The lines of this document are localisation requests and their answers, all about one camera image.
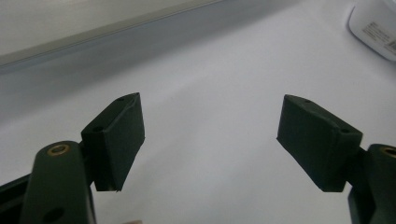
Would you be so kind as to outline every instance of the white surface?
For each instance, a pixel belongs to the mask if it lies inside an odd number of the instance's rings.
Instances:
[[[396,2],[360,0],[350,17],[349,27],[365,44],[396,62]]]
[[[0,65],[216,0],[2,0]]]
[[[0,68],[0,184],[37,151],[79,141],[140,91],[147,138],[124,189],[94,193],[99,223],[348,224],[276,141],[286,93],[396,146],[396,65],[347,30],[346,0],[228,0]]]

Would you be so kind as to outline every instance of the sticker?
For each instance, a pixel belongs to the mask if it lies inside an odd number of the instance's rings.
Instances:
[[[363,32],[370,36],[384,49],[387,49],[396,55],[396,35],[393,35],[391,32],[378,25],[375,21],[364,27]]]

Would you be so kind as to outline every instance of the beige object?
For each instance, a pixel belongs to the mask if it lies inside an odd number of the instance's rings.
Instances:
[[[2,0],[0,66],[219,0]]]

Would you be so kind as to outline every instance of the white device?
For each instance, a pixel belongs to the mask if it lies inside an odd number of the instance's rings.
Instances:
[[[1,0],[0,66],[219,0]]]
[[[349,28],[363,43],[396,62],[396,0],[359,0]]]

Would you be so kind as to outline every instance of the tabletop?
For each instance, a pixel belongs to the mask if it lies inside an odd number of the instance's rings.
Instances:
[[[140,92],[146,141],[98,223],[350,223],[276,141],[298,95],[396,146],[396,64],[347,29],[353,0],[226,0],[0,68],[0,185]]]

